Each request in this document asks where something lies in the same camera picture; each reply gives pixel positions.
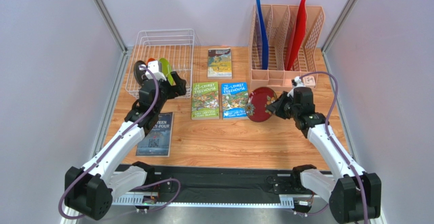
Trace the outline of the red floral plate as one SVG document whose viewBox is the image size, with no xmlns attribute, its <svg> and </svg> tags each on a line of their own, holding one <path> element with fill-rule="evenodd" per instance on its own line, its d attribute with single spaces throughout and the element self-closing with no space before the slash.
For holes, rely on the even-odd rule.
<svg viewBox="0 0 434 224">
<path fill-rule="evenodd" d="M 253 122 L 264 122 L 272 116 L 267 106 L 275 102 L 276 93 L 269 87 L 259 87 L 253 90 L 245 105 L 245 111 L 249 120 Z"/>
</svg>

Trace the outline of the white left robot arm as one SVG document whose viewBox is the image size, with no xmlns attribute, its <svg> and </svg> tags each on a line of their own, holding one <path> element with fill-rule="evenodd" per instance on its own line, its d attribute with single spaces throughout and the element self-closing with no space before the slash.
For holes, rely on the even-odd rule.
<svg viewBox="0 0 434 224">
<path fill-rule="evenodd" d="M 65 174 L 65 190 L 58 204 L 58 212 L 65 219 L 89 217 L 101 220 L 114 200 L 125 193 L 146 188 L 149 167 L 135 163 L 122 173 L 115 171 L 126 155 L 142 141 L 156 125 L 167 100 L 187 93 L 186 80 L 178 73 L 170 73 L 174 83 L 156 72 L 148 71 L 119 131 L 97 155 L 81 167 L 72 166 Z"/>
</svg>

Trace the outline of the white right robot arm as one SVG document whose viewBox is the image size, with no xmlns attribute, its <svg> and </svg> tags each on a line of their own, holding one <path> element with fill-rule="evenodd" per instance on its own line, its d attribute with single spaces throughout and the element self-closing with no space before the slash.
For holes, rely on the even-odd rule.
<svg viewBox="0 0 434 224">
<path fill-rule="evenodd" d="M 337 223 L 368 221 L 381 215 L 382 182 L 355 162 L 334 135 L 324 114 L 315 111 L 313 92 L 296 87 L 265 107 L 272 115 L 293 119 L 304 137 L 320 152 L 332 178 L 313 166 L 294 168 L 296 183 L 327 201 Z"/>
</svg>

